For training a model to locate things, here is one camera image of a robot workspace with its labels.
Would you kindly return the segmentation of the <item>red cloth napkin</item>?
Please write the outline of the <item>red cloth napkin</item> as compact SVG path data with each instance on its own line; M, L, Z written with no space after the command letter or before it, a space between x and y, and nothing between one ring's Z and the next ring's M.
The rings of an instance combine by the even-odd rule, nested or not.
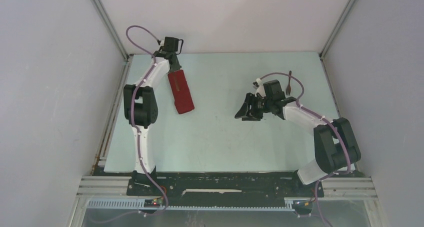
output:
M174 106L179 115L195 109L190 88L185 73L182 69L167 74L171 92L174 98Z

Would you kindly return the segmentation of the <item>brown wooden fork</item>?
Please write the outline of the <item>brown wooden fork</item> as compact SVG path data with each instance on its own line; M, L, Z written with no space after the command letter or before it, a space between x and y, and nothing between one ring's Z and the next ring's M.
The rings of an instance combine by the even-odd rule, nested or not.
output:
M288 82L287 82L287 86L285 89L285 93L290 96L291 95L291 91L292 91L292 87L291 87L291 79L292 79L292 71L290 70L288 72Z

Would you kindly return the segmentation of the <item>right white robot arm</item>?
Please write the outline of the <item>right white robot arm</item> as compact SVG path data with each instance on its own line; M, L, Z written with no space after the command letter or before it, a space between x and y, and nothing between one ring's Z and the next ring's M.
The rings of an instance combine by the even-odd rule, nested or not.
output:
M265 113L272 113L290 121L313 136L314 160L295 173L291 191L304 196L311 183L340 172L361 159L361 152L350 122L344 118L328 120L324 116L307 111L294 97L262 97L247 93L235 119L260 121Z

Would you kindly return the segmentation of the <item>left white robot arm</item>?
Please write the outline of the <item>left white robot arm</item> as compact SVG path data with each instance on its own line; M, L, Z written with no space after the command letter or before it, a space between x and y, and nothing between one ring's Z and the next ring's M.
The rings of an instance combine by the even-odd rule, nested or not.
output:
M151 174L156 168L151 150L152 139L149 137L159 115L155 88L165 75L181 69L177 55L176 51L155 51L150 67L138 81L125 85L123 89L124 115L132 128L135 142L134 170L139 174Z

